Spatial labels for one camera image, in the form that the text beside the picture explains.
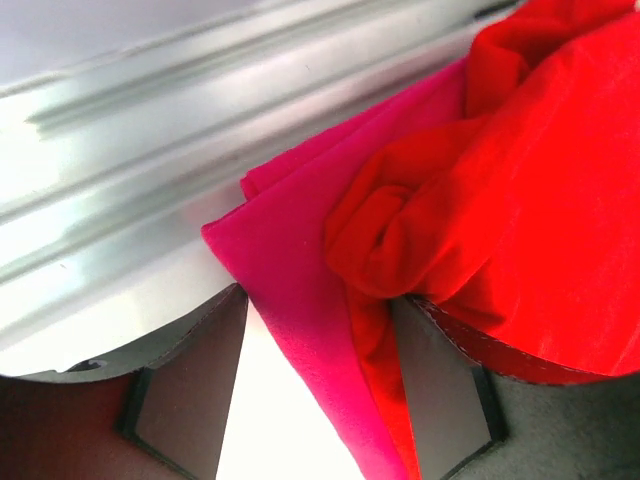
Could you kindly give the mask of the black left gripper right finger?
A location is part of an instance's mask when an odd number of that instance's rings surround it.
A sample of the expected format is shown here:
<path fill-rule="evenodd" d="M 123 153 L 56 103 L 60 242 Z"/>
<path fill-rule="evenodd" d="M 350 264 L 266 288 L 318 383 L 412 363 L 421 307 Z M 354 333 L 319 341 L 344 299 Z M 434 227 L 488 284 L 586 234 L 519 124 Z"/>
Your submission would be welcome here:
<path fill-rule="evenodd" d="M 639 377 L 531 384 L 472 361 L 446 316 L 394 302 L 394 327 L 425 479 L 636 479 Z"/>

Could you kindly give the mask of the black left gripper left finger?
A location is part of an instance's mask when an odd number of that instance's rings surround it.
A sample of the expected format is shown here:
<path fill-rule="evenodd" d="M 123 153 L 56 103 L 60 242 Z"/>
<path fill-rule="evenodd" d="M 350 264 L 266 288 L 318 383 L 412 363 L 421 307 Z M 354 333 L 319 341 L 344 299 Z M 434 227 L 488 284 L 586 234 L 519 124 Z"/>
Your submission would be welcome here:
<path fill-rule="evenodd" d="M 2 477 L 214 478 L 247 311 L 234 284 L 64 372 L 3 377 Z"/>

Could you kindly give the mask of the red t shirt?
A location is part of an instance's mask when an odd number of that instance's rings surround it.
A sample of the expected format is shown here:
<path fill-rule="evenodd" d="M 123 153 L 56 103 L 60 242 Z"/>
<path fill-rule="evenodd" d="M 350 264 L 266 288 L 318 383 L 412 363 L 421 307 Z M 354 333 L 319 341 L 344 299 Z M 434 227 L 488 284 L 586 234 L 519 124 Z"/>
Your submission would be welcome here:
<path fill-rule="evenodd" d="M 493 373 L 639 379 L 639 5 L 529 1 L 474 39 L 458 117 L 374 153 L 326 223 L 365 378 L 419 479 L 391 303 Z"/>

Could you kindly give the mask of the magenta t shirt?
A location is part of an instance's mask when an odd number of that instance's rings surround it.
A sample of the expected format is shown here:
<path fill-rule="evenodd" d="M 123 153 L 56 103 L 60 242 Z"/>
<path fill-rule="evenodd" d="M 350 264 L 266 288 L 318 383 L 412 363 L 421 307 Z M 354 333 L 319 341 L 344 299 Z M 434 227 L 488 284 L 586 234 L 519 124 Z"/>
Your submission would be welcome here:
<path fill-rule="evenodd" d="M 415 479 L 410 422 L 393 432 L 353 343 L 342 281 L 324 259 L 324 222 L 363 162 L 405 134 L 457 119 L 463 61 L 249 171 L 244 203 L 202 236 L 368 479 Z"/>

